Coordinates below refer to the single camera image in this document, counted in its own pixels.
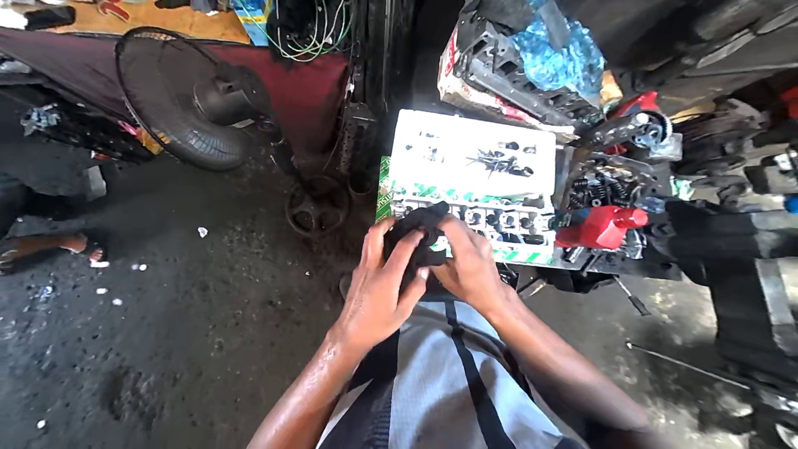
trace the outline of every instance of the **person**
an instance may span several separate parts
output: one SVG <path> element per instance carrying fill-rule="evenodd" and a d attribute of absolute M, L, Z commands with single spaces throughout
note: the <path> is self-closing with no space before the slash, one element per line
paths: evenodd
<path fill-rule="evenodd" d="M 662 445 L 643 409 L 502 282 L 490 243 L 462 221 L 439 225 L 453 257 L 432 271 L 447 292 L 426 292 L 420 268 L 400 294 L 423 235 L 384 260 L 394 222 L 369 230 L 340 317 L 249 449 Z"/>
<path fill-rule="evenodd" d="M 50 196 L 34 192 L 19 179 L 0 172 L 0 275 L 18 268 L 18 262 L 34 254 L 62 248 L 84 254 L 91 262 L 102 262 L 106 253 L 83 233 L 5 237 L 17 218 L 24 215 L 54 220 L 70 218 L 81 202 L 76 197 Z"/>

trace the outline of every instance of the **engine part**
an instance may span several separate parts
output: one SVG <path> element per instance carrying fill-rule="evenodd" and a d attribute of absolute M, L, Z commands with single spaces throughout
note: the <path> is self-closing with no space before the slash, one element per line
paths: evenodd
<path fill-rule="evenodd" d="M 775 157 L 766 157 L 759 165 L 745 167 L 745 176 L 751 181 L 753 191 L 759 194 L 791 195 L 798 193 L 798 173 L 788 159 L 786 167 Z"/>
<path fill-rule="evenodd" d="M 523 62 L 510 38 L 476 13 L 460 15 L 457 49 L 456 76 L 507 99 L 544 123 L 579 130 L 601 119 L 601 111 L 575 92 L 538 89 L 523 72 Z"/>
<path fill-rule="evenodd" d="M 296 185 L 286 201 L 286 218 L 303 236 L 319 237 L 343 225 L 350 196 L 333 178 L 316 176 Z"/>
<path fill-rule="evenodd" d="M 642 209 L 624 209 L 618 206 L 579 209 L 567 214 L 567 223 L 561 221 L 563 226 L 556 226 L 556 244 L 564 248 L 584 246 L 618 249 L 626 238 L 627 229 L 645 226 L 649 220 L 648 213 Z"/>

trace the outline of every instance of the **leg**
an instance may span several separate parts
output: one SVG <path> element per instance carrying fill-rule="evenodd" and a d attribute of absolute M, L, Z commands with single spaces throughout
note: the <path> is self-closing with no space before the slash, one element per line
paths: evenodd
<path fill-rule="evenodd" d="M 88 245 L 89 238 L 83 234 L 11 237 L 0 242 L 0 272 L 10 269 L 15 260 L 42 251 L 62 248 L 79 253 L 84 252 Z M 89 254 L 89 260 L 97 262 L 104 255 L 105 250 L 97 248 Z"/>
<path fill-rule="evenodd" d="M 22 214 L 63 221 L 76 217 L 80 212 L 79 209 L 81 209 L 81 206 L 85 205 L 85 203 L 86 199 L 83 195 L 57 197 L 30 191 Z"/>

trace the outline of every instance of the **wire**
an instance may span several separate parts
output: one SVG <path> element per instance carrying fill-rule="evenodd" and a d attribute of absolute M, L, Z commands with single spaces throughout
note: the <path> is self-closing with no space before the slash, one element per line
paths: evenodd
<path fill-rule="evenodd" d="M 280 55 L 284 58 L 291 59 L 297 62 L 310 62 L 313 61 L 321 54 L 328 54 L 333 51 L 342 51 L 338 46 L 346 39 L 346 36 L 349 34 L 352 20 L 351 11 L 349 21 L 346 20 L 346 0 L 341 0 L 338 3 L 338 7 L 333 14 L 333 20 L 330 22 L 329 16 L 327 14 L 326 5 L 322 2 L 319 5 L 319 0 L 314 0 L 315 3 L 315 21 L 313 27 L 313 36 L 309 37 L 310 41 L 306 46 L 303 46 L 293 36 L 288 36 L 288 39 L 294 42 L 296 46 L 292 46 L 289 42 L 285 42 L 285 46 L 283 46 L 282 41 L 282 30 L 280 26 L 277 26 L 277 42 L 266 32 L 265 27 L 261 27 L 255 18 L 252 16 L 251 12 L 248 8 L 245 7 L 244 2 L 245 0 L 234 0 L 238 2 L 241 6 L 241 9 L 247 14 L 249 19 L 252 20 L 253 25 L 258 28 L 268 39 L 270 45 L 274 46 L 277 50 L 279 50 Z M 275 0 L 275 15 L 277 20 L 280 19 L 280 10 L 279 10 L 279 0 Z M 319 11 L 323 11 L 324 13 L 324 27 L 322 29 L 321 40 L 319 40 L 319 28 L 318 28 L 318 16 Z M 333 39 L 335 35 L 336 25 L 338 24 L 338 15 L 341 15 L 341 31 L 338 33 L 338 37 Z"/>

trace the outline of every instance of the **electric fan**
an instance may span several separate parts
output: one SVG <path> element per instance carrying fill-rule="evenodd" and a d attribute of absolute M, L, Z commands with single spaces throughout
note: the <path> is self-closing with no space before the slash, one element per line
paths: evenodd
<path fill-rule="evenodd" d="M 191 39 L 153 26 L 128 31 L 114 52 L 126 105 L 169 153 L 224 171 L 241 165 L 250 148 L 271 143 L 277 166 L 296 182 L 286 202 L 291 227 L 316 237 L 344 222 L 349 194 L 331 177 L 300 175 L 290 144 L 271 116 L 266 87 L 252 70 L 220 61 Z"/>

